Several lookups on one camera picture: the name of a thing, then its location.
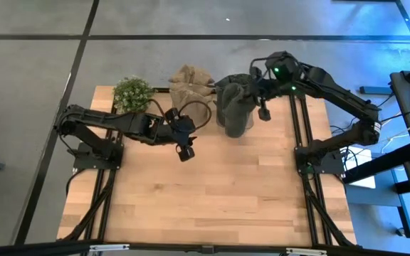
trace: wooden tabletop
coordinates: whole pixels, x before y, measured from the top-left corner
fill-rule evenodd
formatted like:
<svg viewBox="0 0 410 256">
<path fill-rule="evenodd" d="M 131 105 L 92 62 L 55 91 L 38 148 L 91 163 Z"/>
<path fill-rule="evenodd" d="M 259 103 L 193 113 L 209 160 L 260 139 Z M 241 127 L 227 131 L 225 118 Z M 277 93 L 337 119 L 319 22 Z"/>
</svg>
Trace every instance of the wooden tabletop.
<svg viewBox="0 0 410 256">
<path fill-rule="evenodd" d="M 109 112 L 112 99 L 112 87 L 97 86 L 91 108 Z M 154 99 L 164 111 L 172 106 L 168 93 L 157 93 Z M 307 97 L 307 105 L 313 137 L 330 137 L 323 100 Z M 268 108 L 272 120 L 263 122 L 255 112 L 254 126 L 239 139 L 226 137 L 213 117 L 196 132 L 196 156 L 187 162 L 180 162 L 174 145 L 148 146 L 124 138 L 124 159 L 116 175 L 105 241 L 311 245 L 303 187 L 293 157 L 289 99 L 271 100 Z M 297 109 L 303 129 L 299 102 Z M 149 112 L 159 114 L 153 106 Z M 105 131 L 94 130 L 105 136 Z M 304 129 L 302 138 L 307 144 Z M 96 173 L 84 171 L 70 185 L 58 238 L 72 231 L 88 210 Z M 327 212 L 347 239 L 355 242 L 342 184 L 331 175 L 320 177 Z M 323 242 L 320 217 L 315 215 Z"/>
</svg>

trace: small succulent plant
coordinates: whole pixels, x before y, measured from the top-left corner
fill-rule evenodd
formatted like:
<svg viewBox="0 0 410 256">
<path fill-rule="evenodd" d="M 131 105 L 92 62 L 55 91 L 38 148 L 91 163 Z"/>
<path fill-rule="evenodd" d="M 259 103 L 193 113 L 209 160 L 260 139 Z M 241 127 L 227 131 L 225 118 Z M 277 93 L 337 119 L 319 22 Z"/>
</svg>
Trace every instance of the small succulent plant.
<svg viewBox="0 0 410 256">
<path fill-rule="evenodd" d="M 120 80 L 113 90 L 115 107 L 119 112 L 144 112 L 153 97 L 154 89 L 142 78 L 131 77 Z"/>
</svg>

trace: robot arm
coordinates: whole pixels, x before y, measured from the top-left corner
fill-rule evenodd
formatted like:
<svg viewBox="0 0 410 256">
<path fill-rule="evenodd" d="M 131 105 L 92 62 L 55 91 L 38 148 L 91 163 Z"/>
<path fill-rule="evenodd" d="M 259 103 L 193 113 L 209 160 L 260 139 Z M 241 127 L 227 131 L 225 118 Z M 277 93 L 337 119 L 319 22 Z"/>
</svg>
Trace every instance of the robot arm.
<svg viewBox="0 0 410 256">
<path fill-rule="evenodd" d="M 88 127 L 119 131 L 130 139 L 151 146 L 177 144 L 177 153 L 181 161 L 194 157 L 191 146 L 196 137 L 189 135 L 195 132 L 196 127 L 188 116 L 179 116 L 176 108 L 170 109 L 160 117 L 133 112 L 110 114 L 87 110 L 77 105 L 69 106 L 55 125 L 57 133 L 60 136 L 73 135 L 87 144 L 97 158 L 111 160 L 117 152 L 115 143 L 101 139 Z M 77 156 L 82 152 L 73 150 L 71 153 Z"/>
<path fill-rule="evenodd" d="M 275 79 L 264 79 L 262 72 L 253 68 L 257 60 L 266 61 L 266 73 L 273 72 Z M 308 147 L 299 148 L 296 155 L 301 163 L 317 166 L 328 152 L 352 144 L 366 146 L 378 142 L 381 129 L 379 108 L 339 86 L 322 68 L 301 63 L 287 52 L 277 52 L 267 58 L 253 60 L 250 74 L 256 81 L 252 85 L 251 96 L 261 107 L 258 113 L 262 120 L 270 119 L 267 100 L 291 94 L 323 98 L 359 119 L 346 132 L 324 141 L 314 140 Z"/>
</svg>

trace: brown burlap pot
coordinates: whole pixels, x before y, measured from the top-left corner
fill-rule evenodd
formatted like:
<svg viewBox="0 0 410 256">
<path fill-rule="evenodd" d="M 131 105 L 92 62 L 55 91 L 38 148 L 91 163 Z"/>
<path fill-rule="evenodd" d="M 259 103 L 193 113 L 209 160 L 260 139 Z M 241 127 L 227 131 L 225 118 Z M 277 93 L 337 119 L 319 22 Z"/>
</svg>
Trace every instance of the brown burlap pot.
<svg viewBox="0 0 410 256">
<path fill-rule="evenodd" d="M 191 101 L 200 101 L 209 104 L 213 99 L 212 89 L 207 85 L 213 83 L 211 75 L 203 68 L 184 65 L 169 79 L 170 97 L 172 105 L 180 110 L 185 104 Z M 182 114 L 191 117 L 197 126 L 203 124 L 209 113 L 206 107 L 199 103 L 192 103 L 184 108 Z"/>
</svg>

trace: concrete floor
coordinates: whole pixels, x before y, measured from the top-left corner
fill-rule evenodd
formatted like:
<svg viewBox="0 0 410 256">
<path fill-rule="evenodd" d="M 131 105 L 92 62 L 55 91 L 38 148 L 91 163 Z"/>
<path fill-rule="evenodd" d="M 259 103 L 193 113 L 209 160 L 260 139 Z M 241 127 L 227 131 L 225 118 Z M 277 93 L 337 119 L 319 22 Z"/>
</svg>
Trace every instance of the concrete floor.
<svg viewBox="0 0 410 256">
<path fill-rule="evenodd" d="M 0 0 L 0 33 L 82 33 L 92 2 Z M 410 0 L 403 3 L 410 15 Z M 206 4 L 211 7 L 200 0 L 101 1 L 91 33 L 409 35 L 391 3 L 267 0 L 260 5 L 251 0 L 212 0 Z M 0 171 L 0 245 L 11 241 L 77 46 L 77 41 L 0 41 L 0 161 L 6 163 Z M 231 73 L 246 73 L 253 58 L 278 50 L 323 67 L 353 92 L 362 85 L 387 86 L 391 72 L 410 69 L 408 43 L 89 41 L 70 103 L 89 106 L 96 85 L 114 85 L 128 75 L 143 77 L 155 87 L 167 87 L 168 77 L 184 63 L 207 68 L 215 80 Z M 363 97 L 376 103 L 385 99 Z M 398 111 L 396 100 L 391 99 L 381 116 L 390 117 Z M 330 124 L 340 127 L 346 127 L 351 119 L 330 104 L 327 112 Z M 403 129 L 402 119 L 395 119 L 384 127 L 382 137 Z M 397 139 L 385 151 L 406 143 L 408 137 Z M 379 152 L 383 146 L 372 150 Z M 72 156 L 58 144 L 28 242 L 55 239 L 72 162 Z M 406 202 L 410 210 L 409 196 Z M 392 232 L 400 226 L 396 209 L 350 208 L 360 245 L 410 252 L 410 239 Z"/>
</svg>

